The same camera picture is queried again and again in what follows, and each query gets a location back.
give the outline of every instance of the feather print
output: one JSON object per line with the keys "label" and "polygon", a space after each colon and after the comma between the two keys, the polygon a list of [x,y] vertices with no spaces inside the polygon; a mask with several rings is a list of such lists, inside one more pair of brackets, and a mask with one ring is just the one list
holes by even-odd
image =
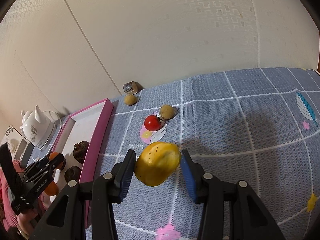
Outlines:
{"label": "feather print", "polygon": [[304,98],[304,96],[298,92],[297,92],[297,105],[301,114],[308,120],[313,120],[316,127],[318,127],[318,124],[316,122],[315,112],[312,110],[311,105],[309,105],[308,101]]}

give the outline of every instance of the pink shirt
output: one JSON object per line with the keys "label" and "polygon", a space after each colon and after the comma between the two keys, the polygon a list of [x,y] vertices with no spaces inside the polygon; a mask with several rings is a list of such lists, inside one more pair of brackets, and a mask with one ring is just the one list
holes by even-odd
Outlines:
{"label": "pink shirt", "polygon": [[[23,169],[19,166],[20,161],[19,160],[12,160],[13,166],[17,172],[23,172]],[[2,168],[0,168],[0,198],[3,201],[4,205],[4,216],[5,218],[3,219],[3,225],[5,230],[8,231],[10,227],[17,227],[17,216],[13,212],[10,201],[9,201],[9,196],[8,196],[8,182],[4,176],[4,173],[2,171]]]}

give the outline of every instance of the person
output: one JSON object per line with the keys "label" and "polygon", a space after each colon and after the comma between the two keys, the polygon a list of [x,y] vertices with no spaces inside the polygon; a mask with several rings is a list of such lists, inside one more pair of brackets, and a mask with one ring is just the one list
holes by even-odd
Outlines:
{"label": "person", "polygon": [[[12,160],[13,166],[17,172],[23,172],[20,167],[19,160]],[[28,209],[18,216],[14,213],[11,208],[9,195],[8,195],[8,182],[4,176],[2,168],[0,168],[0,220],[12,239],[22,239],[21,236],[28,238],[34,230],[34,227],[30,223],[38,215],[36,209]],[[39,210],[43,213],[44,207],[42,202],[38,200]]]}

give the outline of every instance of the silver screw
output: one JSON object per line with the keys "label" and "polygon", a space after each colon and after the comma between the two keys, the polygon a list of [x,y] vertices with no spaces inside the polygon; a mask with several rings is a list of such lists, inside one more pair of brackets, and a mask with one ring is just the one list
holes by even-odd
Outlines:
{"label": "silver screw", "polygon": [[76,180],[70,180],[70,181],[68,182],[68,186],[69,186],[69,187],[74,187],[75,185],[77,185]]}
{"label": "silver screw", "polygon": [[205,179],[212,179],[212,174],[210,174],[210,173],[205,173],[205,174],[203,174],[203,177],[205,178]]}
{"label": "silver screw", "polygon": [[107,172],[107,173],[103,174],[103,178],[104,179],[111,179],[112,178],[112,174],[110,172]]}
{"label": "silver screw", "polygon": [[246,187],[248,185],[248,183],[244,180],[239,181],[239,186],[240,187]]}

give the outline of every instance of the white electric kettle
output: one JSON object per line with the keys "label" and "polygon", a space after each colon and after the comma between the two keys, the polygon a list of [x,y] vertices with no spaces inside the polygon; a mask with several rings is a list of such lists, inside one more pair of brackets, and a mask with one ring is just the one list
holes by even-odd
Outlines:
{"label": "white electric kettle", "polygon": [[21,132],[34,146],[42,149],[49,139],[54,124],[36,105],[34,111],[21,111]]}

